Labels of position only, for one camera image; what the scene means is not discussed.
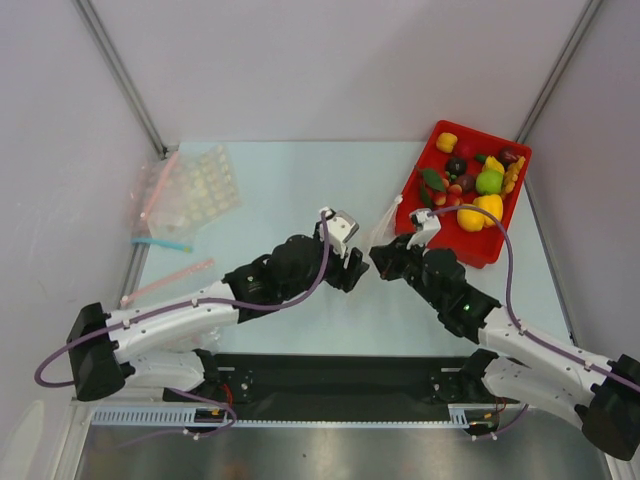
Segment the clear zip bag with pattern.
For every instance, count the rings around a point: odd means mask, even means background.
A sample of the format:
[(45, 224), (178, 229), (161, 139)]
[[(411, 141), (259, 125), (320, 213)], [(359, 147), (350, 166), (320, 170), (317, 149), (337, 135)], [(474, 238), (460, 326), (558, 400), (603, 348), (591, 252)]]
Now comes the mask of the clear zip bag with pattern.
[(373, 247), (386, 245), (395, 238), (396, 214), (402, 201), (403, 196), (397, 195), (393, 199), (391, 206), (374, 226), (366, 243), (367, 251), (370, 251)]

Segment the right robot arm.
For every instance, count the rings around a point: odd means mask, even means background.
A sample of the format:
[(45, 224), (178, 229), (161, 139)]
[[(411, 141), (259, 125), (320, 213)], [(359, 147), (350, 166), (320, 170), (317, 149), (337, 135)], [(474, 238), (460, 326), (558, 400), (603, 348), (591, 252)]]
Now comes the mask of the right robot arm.
[(478, 345), (461, 376), (473, 401), (517, 400), (578, 428), (605, 454), (630, 461), (639, 448), (639, 362), (564, 344), (516, 318), (473, 287), (450, 249), (412, 246), (406, 236), (375, 246), (380, 277), (405, 281), (453, 335)]

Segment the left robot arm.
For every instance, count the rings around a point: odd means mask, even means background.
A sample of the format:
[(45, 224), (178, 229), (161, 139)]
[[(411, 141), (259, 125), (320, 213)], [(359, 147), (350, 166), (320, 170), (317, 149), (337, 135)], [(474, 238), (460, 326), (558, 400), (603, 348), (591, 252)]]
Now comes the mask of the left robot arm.
[(67, 338), (77, 399), (101, 400), (127, 385), (211, 399), (220, 388), (212, 354), (197, 347), (170, 351), (170, 344), (295, 306), (322, 282), (350, 292), (369, 267), (347, 245), (358, 229), (335, 214), (318, 222), (313, 235), (293, 235), (194, 293), (138, 309), (84, 306)]

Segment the lychee bunch with leaves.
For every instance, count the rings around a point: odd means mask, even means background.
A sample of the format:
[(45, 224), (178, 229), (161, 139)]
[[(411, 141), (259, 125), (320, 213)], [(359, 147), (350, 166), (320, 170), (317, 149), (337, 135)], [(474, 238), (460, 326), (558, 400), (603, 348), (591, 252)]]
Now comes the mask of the lychee bunch with leaves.
[(441, 175), (432, 168), (418, 171), (419, 198), (426, 208), (438, 210), (462, 204), (461, 185), (451, 180), (449, 174)]

